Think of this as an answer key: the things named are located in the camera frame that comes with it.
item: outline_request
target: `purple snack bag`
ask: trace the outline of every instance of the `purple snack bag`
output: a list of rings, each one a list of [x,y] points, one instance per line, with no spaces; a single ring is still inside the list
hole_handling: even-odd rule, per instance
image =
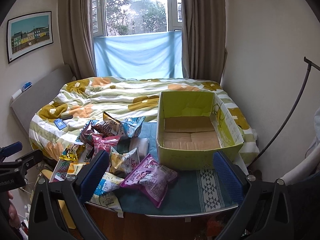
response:
[[[140,190],[158,208],[167,193],[168,183],[177,175],[177,172],[160,165],[148,154],[120,186]]]

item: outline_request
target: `metal screw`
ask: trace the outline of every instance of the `metal screw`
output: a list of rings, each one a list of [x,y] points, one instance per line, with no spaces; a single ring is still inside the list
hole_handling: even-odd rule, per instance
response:
[[[281,186],[284,185],[284,181],[282,179],[277,179],[277,183]]]
[[[255,181],[256,177],[254,175],[248,175],[247,179],[248,179],[248,181]]]
[[[67,179],[68,181],[73,181],[73,180],[75,180],[75,178],[76,178],[76,176],[73,175],[73,174],[71,174],[71,175],[67,176],[66,179]]]
[[[38,183],[39,183],[40,185],[44,184],[44,183],[45,183],[45,179],[44,179],[44,178],[40,178],[40,179],[38,180]]]

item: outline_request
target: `framed picture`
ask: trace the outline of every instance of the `framed picture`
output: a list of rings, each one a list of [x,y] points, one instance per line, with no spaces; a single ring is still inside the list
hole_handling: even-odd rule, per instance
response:
[[[26,14],[8,21],[8,63],[51,43],[53,43],[51,11]]]

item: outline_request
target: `finger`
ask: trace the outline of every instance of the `finger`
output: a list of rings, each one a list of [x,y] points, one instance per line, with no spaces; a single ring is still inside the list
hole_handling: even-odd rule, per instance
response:
[[[11,191],[8,191],[8,196],[9,196],[9,199],[13,199],[13,194]]]
[[[21,227],[21,222],[20,222],[17,210],[12,203],[10,203],[10,206],[9,206],[9,217],[10,217],[9,219],[10,226],[17,229]]]

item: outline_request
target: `wall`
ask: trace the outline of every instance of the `wall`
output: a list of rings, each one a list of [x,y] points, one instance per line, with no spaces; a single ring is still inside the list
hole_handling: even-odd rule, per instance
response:
[[[8,64],[6,50],[6,27],[11,18],[33,12],[52,11],[52,33],[54,43],[30,52],[14,62]],[[58,30],[58,0],[17,0],[0,26],[0,147],[10,145],[16,141],[23,144],[23,150],[9,160],[15,160],[19,156],[31,150],[27,137],[14,120],[10,110],[10,98],[26,82],[36,82],[49,72],[63,65],[59,30]],[[26,176],[29,182],[35,182],[37,170],[29,170]],[[30,184],[27,190],[31,191],[34,184]],[[29,203],[30,195],[21,190],[14,190],[14,200],[18,214],[24,216],[24,205]]]
[[[256,129],[259,149],[289,113],[306,74],[306,56],[320,64],[320,23],[305,0],[226,0],[228,58],[222,85]],[[291,119],[257,161],[274,181],[303,159],[315,133],[320,72],[312,69]]]

